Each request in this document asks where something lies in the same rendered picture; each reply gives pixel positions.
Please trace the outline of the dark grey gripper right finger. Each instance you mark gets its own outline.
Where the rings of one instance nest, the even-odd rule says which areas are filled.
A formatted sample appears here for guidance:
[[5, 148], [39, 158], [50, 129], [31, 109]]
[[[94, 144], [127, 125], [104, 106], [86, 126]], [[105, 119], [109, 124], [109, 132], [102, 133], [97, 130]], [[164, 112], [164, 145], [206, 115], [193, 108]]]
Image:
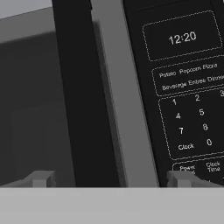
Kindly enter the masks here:
[[190, 171], [168, 171], [168, 187], [221, 187], [221, 185], [202, 180]]

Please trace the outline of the black microwave door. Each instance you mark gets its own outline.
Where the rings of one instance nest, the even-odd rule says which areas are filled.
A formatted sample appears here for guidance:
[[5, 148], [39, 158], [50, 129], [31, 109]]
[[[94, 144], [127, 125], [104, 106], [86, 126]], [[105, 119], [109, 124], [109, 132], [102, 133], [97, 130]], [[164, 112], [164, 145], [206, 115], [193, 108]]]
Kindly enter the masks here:
[[0, 18], [0, 186], [124, 187], [90, 0]]

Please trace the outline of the black microwave oven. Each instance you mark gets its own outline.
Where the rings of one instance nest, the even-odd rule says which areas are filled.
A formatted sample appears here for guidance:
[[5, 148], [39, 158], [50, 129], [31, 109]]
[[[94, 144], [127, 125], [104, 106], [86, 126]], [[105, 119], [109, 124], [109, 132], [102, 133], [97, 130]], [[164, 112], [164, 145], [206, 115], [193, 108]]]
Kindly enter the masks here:
[[158, 183], [224, 186], [224, 0], [122, 0]]

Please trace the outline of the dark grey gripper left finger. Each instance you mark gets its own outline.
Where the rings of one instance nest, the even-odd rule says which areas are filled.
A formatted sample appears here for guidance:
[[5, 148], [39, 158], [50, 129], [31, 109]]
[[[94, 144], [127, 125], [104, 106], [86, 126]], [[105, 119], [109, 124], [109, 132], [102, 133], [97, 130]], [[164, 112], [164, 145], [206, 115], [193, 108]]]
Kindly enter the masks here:
[[34, 171], [27, 177], [3, 185], [3, 187], [55, 187], [55, 171]]

